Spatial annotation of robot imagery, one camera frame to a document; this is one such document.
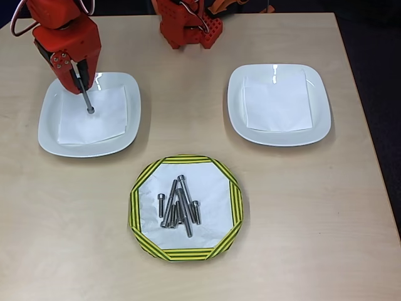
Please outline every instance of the white plate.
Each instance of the white plate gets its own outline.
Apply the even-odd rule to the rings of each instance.
[[[129,74],[97,73],[89,91],[125,87],[127,96],[127,128],[123,135],[92,144],[59,144],[58,127],[61,118],[61,92],[66,91],[59,80],[49,86],[43,100],[39,119],[38,140],[47,152],[63,157],[100,157],[119,152],[129,146],[138,133],[140,122],[140,94],[137,81]]]
[[[244,100],[242,81],[252,77],[260,82],[273,83],[289,74],[304,70],[312,113],[313,127],[293,132],[265,132],[246,127],[244,120]],[[318,142],[330,131],[331,113],[327,93],[319,73],[306,65],[264,64],[245,65],[234,70],[228,85],[228,113],[234,130],[246,140],[272,146],[298,146]]]

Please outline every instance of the plate with yellow-black striped tape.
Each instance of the plate with yellow-black striped tape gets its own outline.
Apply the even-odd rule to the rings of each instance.
[[[185,175],[190,195],[200,203],[202,223],[192,224],[188,238],[184,225],[160,227],[157,195],[169,197],[172,181]],[[130,195],[130,227],[141,248],[167,261],[206,260],[227,251],[244,219],[237,179],[221,162],[207,156],[177,155],[149,164],[138,176]]]

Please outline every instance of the wooden table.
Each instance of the wooden table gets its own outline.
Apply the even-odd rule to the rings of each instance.
[[[94,19],[98,70],[134,76],[143,106],[135,142],[96,159],[40,148],[55,76],[30,34],[0,31],[1,300],[400,300],[400,241],[334,15],[233,16],[211,50],[180,51],[156,16]],[[227,83],[251,63],[315,68],[332,108],[328,136],[286,149],[238,136]],[[243,189],[244,226],[214,260],[152,258],[127,226],[139,172],[177,153],[220,159]]]

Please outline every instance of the white paper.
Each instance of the white paper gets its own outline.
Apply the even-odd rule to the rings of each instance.
[[[122,135],[127,126],[123,86],[88,92],[95,113],[89,114],[82,95],[63,92],[59,144],[90,144]]]
[[[246,126],[269,132],[290,132],[313,126],[304,71],[277,83],[244,78],[242,88]]]
[[[181,174],[187,179],[192,200],[200,203],[202,223],[191,223],[191,238],[183,224],[176,229],[160,227],[157,195],[166,195],[166,206],[172,181]],[[139,187],[138,193],[142,233],[161,249],[213,248],[233,227],[229,180],[213,163],[162,164]]]

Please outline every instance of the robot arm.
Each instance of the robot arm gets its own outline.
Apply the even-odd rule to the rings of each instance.
[[[16,33],[16,20],[25,4],[35,22]],[[80,4],[83,12],[74,0],[21,0],[11,21],[11,32],[20,36],[34,28],[34,43],[39,52],[68,91],[83,94],[91,114],[94,109],[86,91],[95,79],[102,45],[98,28],[88,17],[95,10],[95,0],[92,0],[90,10],[86,9],[82,0]],[[76,63],[79,77],[73,62]]]

